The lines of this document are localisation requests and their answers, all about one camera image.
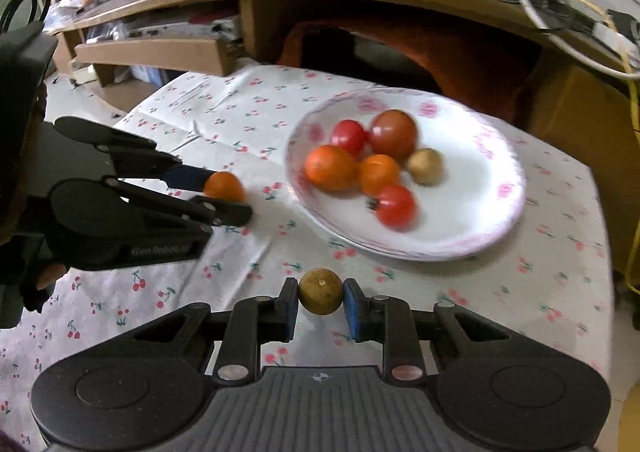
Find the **white cable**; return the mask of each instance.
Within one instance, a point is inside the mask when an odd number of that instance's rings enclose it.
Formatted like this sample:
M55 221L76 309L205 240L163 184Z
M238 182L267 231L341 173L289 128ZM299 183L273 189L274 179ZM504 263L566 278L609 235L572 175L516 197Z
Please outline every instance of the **white cable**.
M558 46L562 51L574 57L577 61L582 62L585 66L588 66L600 73L604 73L611 77L618 78L620 80L640 80L640 72L636 73L623 73L622 71L617 71L610 67L604 66L595 60L590 59L589 57L580 53L577 49L571 47L567 42L562 40L557 35L554 35L549 31L549 26L546 25L545 21L542 20L536 9L533 7L533 4L530 0L518 0L518 2L522 5L524 12L531 19L533 24L536 25L536 28L543 31L546 36L549 38L551 42L553 42L556 46Z

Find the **fruit in bowl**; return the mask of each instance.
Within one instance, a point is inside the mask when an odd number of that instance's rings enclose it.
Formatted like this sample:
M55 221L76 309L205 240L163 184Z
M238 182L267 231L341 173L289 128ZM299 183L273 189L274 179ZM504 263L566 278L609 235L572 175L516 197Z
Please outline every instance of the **fruit in bowl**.
M385 154L369 156L358 168L358 185L365 196L378 197L386 185L397 185L399 181L400 166Z
M444 175L442 155L435 149L416 150L406 162L411 178L419 185L437 185Z
M305 175L313 186L324 192L348 190L356 183L358 165L346 150L321 145L306 157Z
M369 134L360 122L355 120L343 120L334 127L331 134L331 144L341 147L354 158L362 154Z
M369 199L369 209L388 228L405 230L414 222L418 207L409 189L401 185L387 185L377 199Z
M386 154L402 163L415 150L418 128L404 111L390 109L377 115L369 128L369 143L376 154Z

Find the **orange cloth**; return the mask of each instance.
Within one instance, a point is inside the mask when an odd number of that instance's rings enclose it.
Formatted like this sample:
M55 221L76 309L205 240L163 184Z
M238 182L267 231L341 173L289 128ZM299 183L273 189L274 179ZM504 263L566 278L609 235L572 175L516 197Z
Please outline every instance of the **orange cloth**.
M516 118L516 96L540 54L540 46L516 35L429 12L299 22L289 32L279 64L300 67L309 26L342 28L382 42L431 73L445 96L510 123Z

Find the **yellow cable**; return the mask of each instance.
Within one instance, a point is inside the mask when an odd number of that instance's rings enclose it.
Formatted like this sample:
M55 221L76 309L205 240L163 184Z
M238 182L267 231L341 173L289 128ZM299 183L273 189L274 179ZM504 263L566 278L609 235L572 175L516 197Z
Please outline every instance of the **yellow cable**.
M616 25L613 23L613 20L609 16L607 12L605 12L601 7L589 2L588 0L575 0L580 2L581 4L587 6L589 9L593 10L595 13L600 15L605 23L614 31L618 32L616 29ZM632 73L633 70L631 68L631 64L629 63L629 58L624 49L620 49L620 57L622 58L622 65L627 73ZM631 124L634 129L634 134L636 136L636 140L638 140L638 144L640 145L640 108L638 105L638 89L636 88L635 82L631 80L627 81L629 86L629 97L630 97L630 106L631 106ZM626 260L625 266L625 283L630 291L633 291L635 294L640 295L640 289L636 288L631 282L631 272L633 270L633 266L636 260L636 254L638 253L638 247L640 246L640 220L638 220L638 226L636 226L636 233L634 235L634 240L631 245L631 250L629 251L628 259Z

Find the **tomato stem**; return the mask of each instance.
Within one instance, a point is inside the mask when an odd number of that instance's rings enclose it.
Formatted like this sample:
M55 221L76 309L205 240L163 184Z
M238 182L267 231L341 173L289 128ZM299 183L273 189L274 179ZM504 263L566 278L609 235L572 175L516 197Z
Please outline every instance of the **tomato stem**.
M380 206L380 201L378 199L376 199L375 197L369 197L367 198L367 208L369 210L378 210L378 207Z

